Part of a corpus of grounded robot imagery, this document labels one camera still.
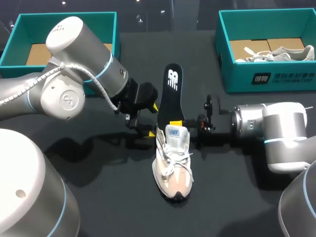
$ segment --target black insole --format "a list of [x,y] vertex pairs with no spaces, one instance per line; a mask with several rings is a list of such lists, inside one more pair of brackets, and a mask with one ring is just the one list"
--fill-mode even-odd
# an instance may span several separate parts
[[158,127],[164,131],[170,121],[184,120],[181,109],[183,71],[178,64],[164,69],[161,103],[158,111]]

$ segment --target sneaker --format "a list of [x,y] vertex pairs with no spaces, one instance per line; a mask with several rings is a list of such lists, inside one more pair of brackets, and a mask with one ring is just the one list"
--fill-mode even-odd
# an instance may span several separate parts
[[153,162],[155,181],[161,192],[170,199],[182,200],[192,187],[190,133],[186,127],[167,125],[166,138],[157,127],[156,159]]
[[271,61],[312,61],[315,58],[314,47],[306,46],[304,49],[287,49],[280,47],[275,51],[262,51],[254,53],[251,49],[244,49],[252,57],[237,59],[237,63],[244,62],[271,62]]

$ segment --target shoelace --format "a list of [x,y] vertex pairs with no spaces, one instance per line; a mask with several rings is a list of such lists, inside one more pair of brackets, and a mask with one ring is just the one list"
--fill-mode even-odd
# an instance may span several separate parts
[[274,58],[273,58],[273,55],[271,54],[271,51],[261,51],[258,53],[254,53],[248,47],[245,47],[244,50],[252,56],[254,62],[274,61]]
[[[190,174],[191,176],[191,179],[192,179],[192,182],[194,181],[193,180],[193,176],[192,176],[192,171],[190,168],[188,168],[185,163],[188,159],[188,157],[190,155],[192,155],[193,153],[186,153],[186,150],[184,149],[177,149],[177,148],[174,148],[174,147],[170,147],[168,145],[165,145],[163,147],[163,152],[166,154],[166,157],[167,157],[167,163],[168,163],[168,167],[166,167],[165,169],[163,169],[163,171],[161,172],[162,174],[162,177],[164,179],[167,179],[170,177],[171,174],[173,174],[174,172],[174,168],[176,167],[176,165],[178,166],[181,166],[183,168],[185,168],[188,173]],[[179,155],[179,158],[178,159],[175,159],[175,158],[171,158],[171,155],[172,154],[178,154]]]

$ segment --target tag label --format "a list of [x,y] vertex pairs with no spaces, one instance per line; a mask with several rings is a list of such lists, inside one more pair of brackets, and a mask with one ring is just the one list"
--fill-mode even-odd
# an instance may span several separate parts
[[253,76],[252,83],[253,85],[267,84],[269,82],[271,73],[256,73]]
[[180,136],[180,132],[179,132],[178,129],[171,129],[171,130],[169,130],[169,136],[179,137]]

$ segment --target cardboard box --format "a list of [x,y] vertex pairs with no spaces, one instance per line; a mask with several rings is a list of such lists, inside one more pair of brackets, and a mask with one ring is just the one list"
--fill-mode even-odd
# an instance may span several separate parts
[[[111,43],[105,43],[104,45],[112,52]],[[51,54],[44,43],[34,43],[32,44],[26,65],[46,65],[50,58]]]
[[267,49],[264,41],[269,51],[280,46],[289,49],[315,47],[315,29],[313,8],[219,11],[215,48],[225,91],[316,90],[316,61],[235,62],[251,57],[242,52],[242,46],[250,45],[247,47],[257,53]]
[[[119,59],[120,39],[116,12],[20,14],[0,59],[0,74],[3,78],[42,72],[50,57],[44,47],[47,36],[58,22],[70,16],[79,17],[101,42],[111,44],[112,54]],[[94,94],[86,84],[86,95]]]

